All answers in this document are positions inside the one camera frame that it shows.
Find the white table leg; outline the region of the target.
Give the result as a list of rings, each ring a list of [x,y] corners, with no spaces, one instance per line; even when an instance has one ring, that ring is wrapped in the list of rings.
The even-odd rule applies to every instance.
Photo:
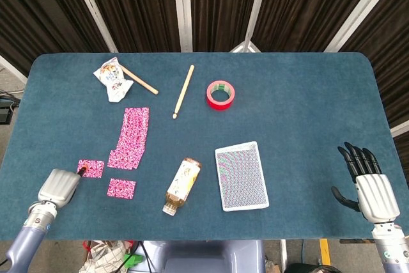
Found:
[[[282,272],[285,272],[287,264],[288,264],[288,252],[287,252],[287,245],[286,240],[280,240],[280,249],[281,249],[281,267]]]

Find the red tape roll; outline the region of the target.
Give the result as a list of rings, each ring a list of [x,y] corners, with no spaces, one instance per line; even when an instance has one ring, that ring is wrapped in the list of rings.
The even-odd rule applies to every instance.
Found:
[[[213,92],[215,91],[223,91],[228,95],[228,99],[224,101],[215,100],[212,96]],[[206,90],[206,101],[208,105],[218,111],[224,111],[231,107],[233,101],[235,99],[235,89],[234,87],[227,81],[213,81],[210,83]]]

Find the blue felt table mat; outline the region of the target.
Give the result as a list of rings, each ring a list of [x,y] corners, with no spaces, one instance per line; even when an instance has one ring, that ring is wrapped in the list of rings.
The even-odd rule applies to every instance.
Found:
[[[83,178],[50,227],[49,238],[226,240],[365,238],[372,224],[340,205],[356,191],[338,147],[349,142],[376,156],[396,195],[397,224],[409,233],[409,188],[369,60],[346,53],[133,53],[125,67],[159,91],[132,86],[112,104],[93,75],[108,53],[44,54],[33,62],[0,168],[0,240],[12,240],[54,168],[107,160],[128,107],[149,107],[146,149],[137,169],[105,168]],[[177,119],[173,112],[194,65]],[[213,81],[235,89],[231,107],[212,109]],[[260,210],[222,209],[215,150],[255,141],[269,198]],[[162,211],[182,160],[202,166],[174,216]],[[107,196],[111,178],[137,182],[133,199]]]

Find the left robot hand orange fingertip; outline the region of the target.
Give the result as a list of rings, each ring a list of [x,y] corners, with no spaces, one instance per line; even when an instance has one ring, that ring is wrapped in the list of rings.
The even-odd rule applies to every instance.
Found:
[[[88,165],[83,165],[77,173],[62,169],[53,169],[39,190],[38,201],[50,202],[57,208],[67,205],[84,173],[88,170]]]

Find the black object on floor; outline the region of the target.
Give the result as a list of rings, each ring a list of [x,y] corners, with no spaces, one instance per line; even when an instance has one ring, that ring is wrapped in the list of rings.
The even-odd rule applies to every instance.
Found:
[[[292,263],[286,267],[284,273],[339,273],[339,271],[328,265]]]

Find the white frame post with foot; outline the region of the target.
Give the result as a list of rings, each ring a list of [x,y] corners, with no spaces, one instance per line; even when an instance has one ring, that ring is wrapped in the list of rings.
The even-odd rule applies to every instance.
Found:
[[[252,5],[251,14],[249,17],[249,22],[247,25],[247,30],[245,33],[245,39],[242,43],[237,45],[234,49],[231,50],[232,53],[238,52],[260,52],[260,50],[251,42],[251,39],[254,34],[256,23],[259,16],[259,11],[261,8],[263,0],[254,0]]]

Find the green plastic object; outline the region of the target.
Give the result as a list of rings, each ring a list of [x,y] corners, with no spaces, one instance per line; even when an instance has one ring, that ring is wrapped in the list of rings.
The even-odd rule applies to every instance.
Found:
[[[125,268],[135,267],[136,265],[142,263],[145,260],[144,256],[140,254],[126,254],[124,255],[123,261],[125,262]]]

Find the dark brown pleated curtain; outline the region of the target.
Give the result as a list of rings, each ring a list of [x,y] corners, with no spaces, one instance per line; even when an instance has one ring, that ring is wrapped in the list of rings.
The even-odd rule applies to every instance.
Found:
[[[175,0],[95,0],[118,52],[181,52]],[[191,0],[193,51],[245,39],[254,0]],[[251,42],[261,51],[320,51],[360,0],[263,0]],[[380,0],[340,51],[373,65],[397,142],[409,142],[409,0]],[[0,70],[26,78],[40,55],[109,52],[84,0],[0,0]]]

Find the crumpled white snack wrapper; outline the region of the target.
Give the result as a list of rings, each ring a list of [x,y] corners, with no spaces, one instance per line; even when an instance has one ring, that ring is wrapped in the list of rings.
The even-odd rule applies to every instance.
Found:
[[[93,75],[106,87],[108,101],[114,103],[120,102],[134,83],[125,79],[117,57],[106,61]]]

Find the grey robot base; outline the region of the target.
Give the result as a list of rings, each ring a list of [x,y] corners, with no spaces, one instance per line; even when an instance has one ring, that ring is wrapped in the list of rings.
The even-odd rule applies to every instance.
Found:
[[[261,240],[145,241],[153,273],[265,273]]]

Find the tea bottle with white label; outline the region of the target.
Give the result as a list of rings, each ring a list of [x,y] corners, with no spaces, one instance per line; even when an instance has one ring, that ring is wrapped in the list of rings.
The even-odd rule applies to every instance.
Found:
[[[162,211],[174,216],[177,209],[183,206],[196,182],[202,164],[190,157],[182,160],[169,188],[166,191],[166,203]]]

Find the pink patterned card stack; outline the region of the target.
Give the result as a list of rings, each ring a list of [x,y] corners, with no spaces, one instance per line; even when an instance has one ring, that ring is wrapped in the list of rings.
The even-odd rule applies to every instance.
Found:
[[[149,107],[125,109],[117,147],[109,154],[109,168],[137,169],[146,148],[149,118]]]

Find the large white-edged patterned card deck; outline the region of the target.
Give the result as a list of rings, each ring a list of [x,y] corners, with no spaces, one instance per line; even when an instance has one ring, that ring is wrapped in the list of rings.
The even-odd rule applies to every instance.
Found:
[[[218,148],[215,161],[223,211],[269,207],[257,142]]]

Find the light wooden drumstick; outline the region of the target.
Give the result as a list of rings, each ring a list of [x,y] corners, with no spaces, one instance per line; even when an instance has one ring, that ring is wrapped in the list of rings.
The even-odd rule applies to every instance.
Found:
[[[189,71],[187,72],[187,76],[186,76],[185,81],[183,83],[180,95],[179,95],[178,100],[176,102],[176,106],[174,108],[174,112],[173,112],[173,119],[174,120],[177,119],[177,117],[178,117],[178,113],[179,113],[180,107],[182,105],[183,99],[185,97],[187,88],[189,86],[189,82],[190,82],[190,79],[192,77],[193,71],[194,71],[194,65],[190,65]]]

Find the brown wooden stick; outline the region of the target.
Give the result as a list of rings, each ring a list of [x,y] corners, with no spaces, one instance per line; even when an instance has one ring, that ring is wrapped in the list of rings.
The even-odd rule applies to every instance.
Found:
[[[136,76],[136,74],[132,73],[130,70],[125,68],[123,65],[120,65],[120,68],[122,69],[123,73],[128,75],[131,79],[133,79],[136,83],[140,84],[142,87],[146,88],[148,91],[153,93],[154,95],[158,95],[159,91],[148,84],[147,82],[143,81],[141,78]]]

